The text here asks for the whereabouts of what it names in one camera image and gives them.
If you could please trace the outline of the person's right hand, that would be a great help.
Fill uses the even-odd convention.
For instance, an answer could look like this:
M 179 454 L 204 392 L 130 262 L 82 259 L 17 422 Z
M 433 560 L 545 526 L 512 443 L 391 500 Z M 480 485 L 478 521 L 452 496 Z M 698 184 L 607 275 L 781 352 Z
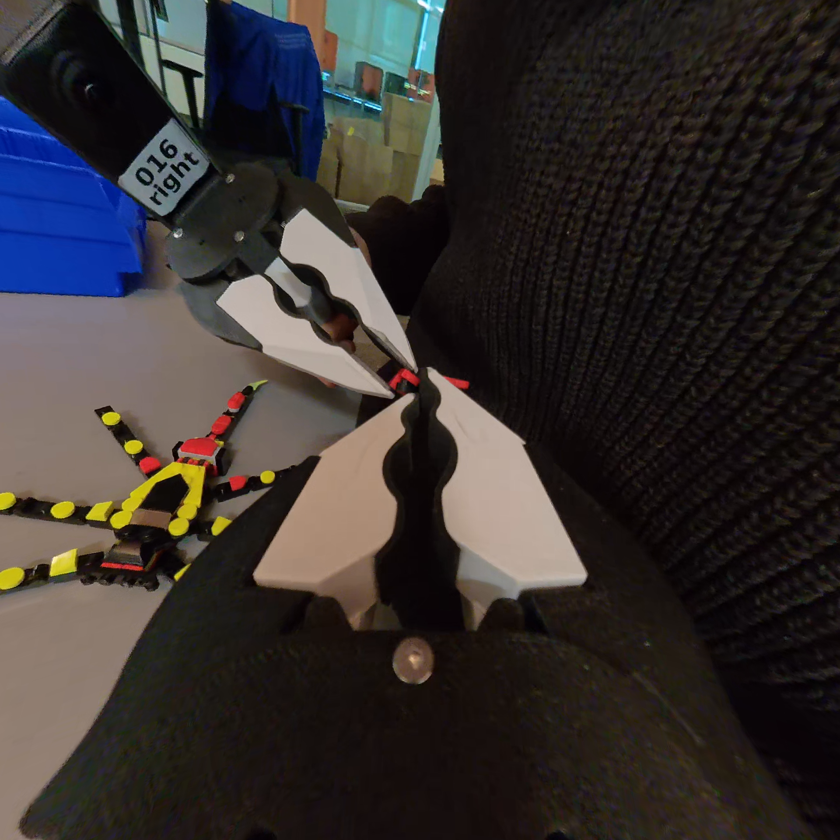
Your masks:
M 322 325 L 322 329 L 328 334 L 331 341 L 349 354 L 354 354 L 356 351 L 354 333 L 357 327 L 358 322 L 355 318 L 342 312 L 336 313 Z

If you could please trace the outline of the stack of cardboard boxes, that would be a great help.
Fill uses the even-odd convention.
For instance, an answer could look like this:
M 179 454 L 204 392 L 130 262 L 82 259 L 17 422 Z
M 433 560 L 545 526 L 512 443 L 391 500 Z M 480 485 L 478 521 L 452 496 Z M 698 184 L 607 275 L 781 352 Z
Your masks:
M 317 183 L 333 198 L 365 207 L 383 196 L 410 202 L 445 182 L 437 97 L 328 98 L 325 114 Z

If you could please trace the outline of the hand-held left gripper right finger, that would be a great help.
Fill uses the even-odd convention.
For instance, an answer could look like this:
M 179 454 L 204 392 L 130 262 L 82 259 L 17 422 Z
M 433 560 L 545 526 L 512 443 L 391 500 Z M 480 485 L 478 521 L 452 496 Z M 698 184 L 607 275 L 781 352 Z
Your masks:
M 523 440 L 440 373 L 426 373 L 440 397 L 434 416 L 456 447 L 441 502 L 468 627 L 501 598 L 583 585 L 587 571 Z

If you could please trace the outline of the blue jacket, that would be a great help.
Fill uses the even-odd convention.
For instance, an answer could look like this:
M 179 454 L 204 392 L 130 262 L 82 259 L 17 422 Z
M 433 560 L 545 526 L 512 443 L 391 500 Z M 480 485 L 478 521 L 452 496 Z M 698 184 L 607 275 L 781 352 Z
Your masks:
M 317 180 L 322 73 L 306 27 L 239 3 L 206 4 L 203 137 L 220 160 L 272 158 Z

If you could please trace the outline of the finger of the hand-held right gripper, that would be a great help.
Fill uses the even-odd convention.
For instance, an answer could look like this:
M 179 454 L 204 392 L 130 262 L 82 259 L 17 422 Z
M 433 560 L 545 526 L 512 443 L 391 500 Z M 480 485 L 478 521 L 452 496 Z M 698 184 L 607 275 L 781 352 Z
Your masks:
M 346 389 L 386 400 L 393 390 L 359 358 L 317 335 L 313 324 L 284 311 L 264 276 L 231 283 L 217 305 L 257 341 L 270 358 Z
M 266 278 L 289 312 L 330 339 L 328 323 L 354 320 L 392 360 L 417 372 L 414 353 L 398 317 L 357 244 L 348 244 L 306 209 L 282 228 L 277 257 Z

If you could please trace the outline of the black yellow lego spider model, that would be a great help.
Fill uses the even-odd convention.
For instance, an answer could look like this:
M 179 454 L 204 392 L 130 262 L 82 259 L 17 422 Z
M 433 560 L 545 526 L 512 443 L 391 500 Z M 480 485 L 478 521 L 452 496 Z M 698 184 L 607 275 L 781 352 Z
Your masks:
M 227 477 L 229 439 L 266 381 L 249 383 L 233 394 L 225 409 L 200 437 L 178 442 L 162 463 L 110 405 L 96 409 L 108 430 L 140 471 L 143 482 L 120 501 L 81 505 L 73 500 L 42 500 L 2 493 L 4 517 L 63 522 L 109 530 L 113 544 L 104 552 L 70 549 L 50 560 L 8 566 L 1 572 L 2 595 L 64 581 L 83 585 L 120 585 L 154 592 L 162 580 L 177 582 L 189 560 L 180 551 L 185 539 L 214 541 L 231 524 L 223 516 L 203 518 L 219 503 L 273 487 L 291 468 L 266 469 L 252 476 Z

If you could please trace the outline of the person's right forearm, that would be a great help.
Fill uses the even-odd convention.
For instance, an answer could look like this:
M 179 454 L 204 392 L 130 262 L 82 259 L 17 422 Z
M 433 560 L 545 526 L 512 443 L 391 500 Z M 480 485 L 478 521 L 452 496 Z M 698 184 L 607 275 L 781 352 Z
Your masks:
M 364 244 L 371 269 L 393 310 L 408 316 L 449 236 L 444 185 L 431 185 L 410 203 L 382 196 L 345 217 Z

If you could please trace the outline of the blue plastic bin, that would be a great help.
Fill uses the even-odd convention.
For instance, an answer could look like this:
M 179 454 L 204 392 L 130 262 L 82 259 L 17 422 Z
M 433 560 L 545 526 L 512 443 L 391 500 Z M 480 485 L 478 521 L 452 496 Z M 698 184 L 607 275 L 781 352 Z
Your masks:
M 141 205 L 1 99 L 1 292 L 121 298 L 145 263 Z

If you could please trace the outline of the red black lego leg piece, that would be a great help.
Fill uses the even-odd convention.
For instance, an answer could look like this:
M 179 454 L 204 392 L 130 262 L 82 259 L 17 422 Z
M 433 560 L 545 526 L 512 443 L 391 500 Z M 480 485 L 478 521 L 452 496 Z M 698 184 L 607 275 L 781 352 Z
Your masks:
M 469 389 L 468 381 L 449 376 L 443 376 L 443 379 L 462 392 Z M 418 373 L 402 368 L 394 373 L 388 385 L 394 392 L 395 396 L 404 396 L 406 394 L 417 393 L 419 391 L 421 378 Z

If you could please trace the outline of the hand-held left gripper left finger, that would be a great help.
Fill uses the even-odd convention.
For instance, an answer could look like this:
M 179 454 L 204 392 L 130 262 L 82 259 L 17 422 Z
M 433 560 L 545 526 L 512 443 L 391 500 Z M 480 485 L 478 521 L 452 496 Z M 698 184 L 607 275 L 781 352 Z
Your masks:
M 415 400 L 399 397 L 321 453 L 255 569 L 258 585 L 331 597 L 353 629 L 371 626 L 379 601 L 375 555 L 397 516 L 383 465 Z

